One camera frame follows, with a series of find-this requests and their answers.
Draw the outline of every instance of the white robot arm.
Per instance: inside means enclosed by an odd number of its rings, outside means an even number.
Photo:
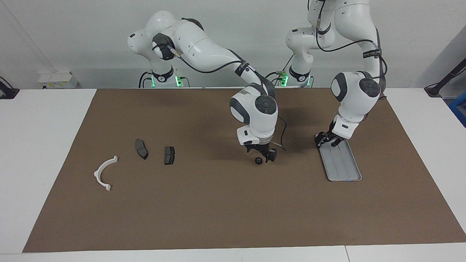
[[[274,161],[269,148],[278,117],[274,85],[233,51],[215,44],[195,19],[177,20],[168,11],[155,13],[147,23],[153,35],[152,50],[162,60],[175,57],[193,70],[212,73],[222,68],[234,71],[248,85],[230,99],[230,111],[245,126],[237,130],[240,145],[258,150],[266,162]]]
[[[315,142],[317,147],[332,142],[337,146],[344,139],[353,135],[356,127],[377,102],[385,89],[386,72],[383,72],[380,38],[370,17],[369,0],[312,0],[308,20],[312,28],[298,28],[287,35],[287,45],[294,53],[290,75],[299,83],[305,83],[312,67],[313,58],[310,50],[320,49],[325,52],[335,40],[337,32],[357,43],[363,52],[365,71],[342,72],[333,80],[331,90],[341,103],[338,113],[330,124],[328,132],[320,132]]]
[[[146,29],[140,29],[128,36],[128,46],[137,55],[144,56],[151,64],[151,74],[159,84],[175,83],[172,77],[174,68],[169,62],[163,61],[152,51],[152,38],[146,34]]]

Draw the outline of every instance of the gray tray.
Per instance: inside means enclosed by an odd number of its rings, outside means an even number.
[[[348,141],[344,140],[336,147],[331,144],[332,142],[325,143],[319,149],[329,180],[360,181],[362,176]]]

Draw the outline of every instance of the white table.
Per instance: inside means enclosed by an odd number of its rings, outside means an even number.
[[[21,254],[95,92],[22,90],[0,100],[0,261],[466,261],[466,243]],[[422,89],[385,94],[464,230],[466,129]]]

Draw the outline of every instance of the white plastic bracket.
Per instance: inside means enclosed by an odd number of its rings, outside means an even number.
[[[118,161],[118,157],[114,156],[112,159],[105,161],[102,165],[100,165],[99,169],[97,169],[97,171],[94,172],[94,176],[97,178],[97,182],[99,182],[99,184],[104,186],[105,189],[107,189],[107,191],[110,191],[111,185],[103,183],[102,180],[100,179],[100,175],[102,174],[102,171],[104,170],[104,168],[106,168],[110,164],[116,163],[117,161]]]

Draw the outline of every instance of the black knob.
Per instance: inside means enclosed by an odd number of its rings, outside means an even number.
[[[359,81],[359,87],[369,97],[378,97],[380,95],[380,86],[370,78],[363,78]]]
[[[254,162],[258,165],[262,164],[262,158],[256,158],[254,159]]]

